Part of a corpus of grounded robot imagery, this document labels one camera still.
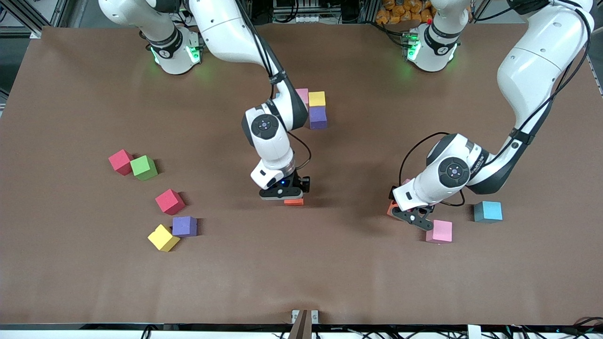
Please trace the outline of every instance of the orange block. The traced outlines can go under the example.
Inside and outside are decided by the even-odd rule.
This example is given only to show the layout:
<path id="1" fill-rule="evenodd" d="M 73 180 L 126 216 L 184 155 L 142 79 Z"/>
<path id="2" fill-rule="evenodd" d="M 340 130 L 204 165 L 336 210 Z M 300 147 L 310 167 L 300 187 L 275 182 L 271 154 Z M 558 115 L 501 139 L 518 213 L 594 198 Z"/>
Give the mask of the orange block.
<path id="1" fill-rule="evenodd" d="M 285 206 L 303 206 L 303 198 L 287 199 L 285 200 Z"/>
<path id="2" fill-rule="evenodd" d="M 394 207 L 398 207 L 398 204 L 396 203 L 396 201 L 395 201 L 395 200 L 392 200 L 392 201 L 390 202 L 390 206 L 389 206 L 389 208 L 387 209 L 387 215 L 389 215 L 390 217 L 393 217 L 393 216 L 394 216 L 394 215 L 391 213 L 391 209 L 392 209 L 392 208 L 394 208 Z"/>

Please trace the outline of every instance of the metal frame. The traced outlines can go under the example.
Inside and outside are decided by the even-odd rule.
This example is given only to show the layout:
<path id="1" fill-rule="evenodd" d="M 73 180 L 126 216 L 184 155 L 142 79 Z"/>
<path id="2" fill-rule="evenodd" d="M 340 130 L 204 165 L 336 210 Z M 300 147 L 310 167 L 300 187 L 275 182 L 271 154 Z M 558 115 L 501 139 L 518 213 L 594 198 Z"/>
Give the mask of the metal frame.
<path id="1" fill-rule="evenodd" d="M 34 37 L 40 37 L 42 35 L 42 28 L 50 26 L 50 22 L 26 0 L 0 0 L 0 4 L 25 26 L 24 28 L 28 31 L 27 36 L 30 36 L 31 32 Z M 18 29 L 7 28 L 6 30 L 2 29 L 0 34 L 0 36 L 23 37 L 25 31 L 21 27 Z"/>

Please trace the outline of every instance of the purple cube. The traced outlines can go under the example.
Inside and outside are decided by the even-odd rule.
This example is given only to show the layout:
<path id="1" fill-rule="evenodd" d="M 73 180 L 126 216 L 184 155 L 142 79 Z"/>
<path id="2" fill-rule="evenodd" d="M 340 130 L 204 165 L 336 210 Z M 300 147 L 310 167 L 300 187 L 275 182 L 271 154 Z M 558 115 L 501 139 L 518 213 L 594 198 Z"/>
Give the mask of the purple cube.
<path id="1" fill-rule="evenodd" d="M 193 217 L 174 217 L 172 235 L 185 238 L 197 235 L 197 219 Z"/>
<path id="2" fill-rule="evenodd" d="M 327 128 L 327 112 L 324 106 L 310 107 L 310 129 L 321 130 Z"/>

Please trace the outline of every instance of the black clamp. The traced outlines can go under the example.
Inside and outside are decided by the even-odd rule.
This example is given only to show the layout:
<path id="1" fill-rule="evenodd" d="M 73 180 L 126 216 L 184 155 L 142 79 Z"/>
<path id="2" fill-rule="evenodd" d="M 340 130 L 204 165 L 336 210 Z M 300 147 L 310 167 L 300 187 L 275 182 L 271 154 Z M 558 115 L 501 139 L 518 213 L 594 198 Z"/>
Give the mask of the black clamp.
<path id="1" fill-rule="evenodd" d="M 260 190 L 260 197 L 264 200 L 295 199 L 310 192 L 310 177 L 300 177 L 297 171 L 280 179 L 268 189 Z"/>
<path id="2" fill-rule="evenodd" d="M 390 190 L 390 200 L 394 200 L 394 188 L 392 186 Z M 435 206 L 426 206 L 423 208 L 413 208 L 408 211 L 403 211 L 400 207 L 395 206 L 391 209 L 391 214 L 394 218 L 406 221 L 407 223 L 414 225 L 422 230 L 432 230 L 434 229 L 434 223 L 431 220 L 427 219 L 427 216 L 434 211 Z"/>
<path id="3" fill-rule="evenodd" d="M 287 79 L 287 72 L 285 72 L 285 70 L 282 70 L 268 79 L 270 81 L 270 84 L 275 85 L 277 83 L 280 83 L 284 79 Z"/>
<path id="4" fill-rule="evenodd" d="M 534 138 L 536 137 L 535 135 L 531 135 L 531 134 L 522 132 L 522 131 L 516 129 L 515 127 L 513 127 L 513 130 L 511 130 L 511 133 L 509 133 L 509 136 L 512 139 L 522 142 L 526 145 L 531 144 L 532 141 L 534 141 Z"/>

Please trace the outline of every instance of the foam cube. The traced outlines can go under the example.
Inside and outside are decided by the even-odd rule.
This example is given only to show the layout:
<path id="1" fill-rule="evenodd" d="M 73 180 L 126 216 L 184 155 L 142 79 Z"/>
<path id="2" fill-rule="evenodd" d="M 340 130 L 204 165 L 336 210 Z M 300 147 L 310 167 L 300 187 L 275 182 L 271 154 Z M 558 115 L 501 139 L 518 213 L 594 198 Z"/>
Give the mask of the foam cube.
<path id="1" fill-rule="evenodd" d="M 482 201 L 473 207 L 476 223 L 493 224 L 502 221 L 502 204 L 498 201 Z"/>
<path id="2" fill-rule="evenodd" d="M 148 239 L 162 252 L 169 252 L 180 240 L 177 236 L 173 236 L 164 225 L 157 226 L 155 231 L 148 236 Z"/>
<path id="3" fill-rule="evenodd" d="M 404 182 L 402 183 L 403 185 L 406 184 L 407 182 L 411 181 L 410 179 L 406 179 L 404 180 Z M 398 203 L 395 200 L 390 200 L 390 206 L 387 209 L 387 215 L 389 215 L 390 217 L 393 217 L 394 215 L 391 213 L 391 209 L 394 207 L 398 207 Z"/>
<path id="4" fill-rule="evenodd" d="M 308 104 L 310 107 L 315 106 L 326 106 L 326 99 L 324 92 L 309 92 L 308 93 Z"/>
<path id="5" fill-rule="evenodd" d="M 175 217 L 172 220 L 172 235 L 185 238 L 197 235 L 197 219 L 193 217 Z"/>
<path id="6" fill-rule="evenodd" d="M 285 206 L 303 206 L 303 198 L 287 199 L 285 200 Z"/>
<path id="7" fill-rule="evenodd" d="M 310 101 L 308 98 L 308 89 L 307 88 L 298 88 L 295 91 L 297 92 L 297 95 L 300 96 L 303 103 L 306 104 L 306 109 L 308 109 L 308 107 L 310 107 Z"/>
<path id="8" fill-rule="evenodd" d="M 452 242 L 452 223 L 450 221 L 434 220 L 434 229 L 426 232 L 425 241 L 436 244 Z"/>
<path id="9" fill-rule="evenodd" d="M 322 130 L 327 128 L 327 112 L 324 106 L 310 106 L 310 129 Z"/>
<path id="10" fill-rule="evenodd" d="M 132 166 L 134 176 L 140 181 L 149 180 L 157 175 L 155 162 L 148 156 L 142 156 L 130 161 L 130 166 Z"/>
<path id="11" fill-rule="evenodd" d="M 182 198 L 173 189 L 161 193 L 160 196 L 155 198 L 155 201 L 159 205 L 159 208 L 161 208 L 161 211 L 169 215 L 174 215 L 185 207 Z"/>
<path id="12" fill-rule="evenodd" d="M 126 152 L 126 150 L 121 150 L 114 155 L 109 157 L 109 162 L 111 163 L 111 167 L 117 173 L 120 173 L 122 176 L 126 176 L 132 173 L 132 166 L 130 165 L 130 161 L 132 161 L 134 157 Z"/>
<path id="13" fill-rule="evenodd" d="M 394 207 L 398 207 L 398 203 L 395 200 L 390 200 L 390 206 L 387 208 L 387 215 L 393 217 L 394 215 L 391 213 L 391 209 Z"/>

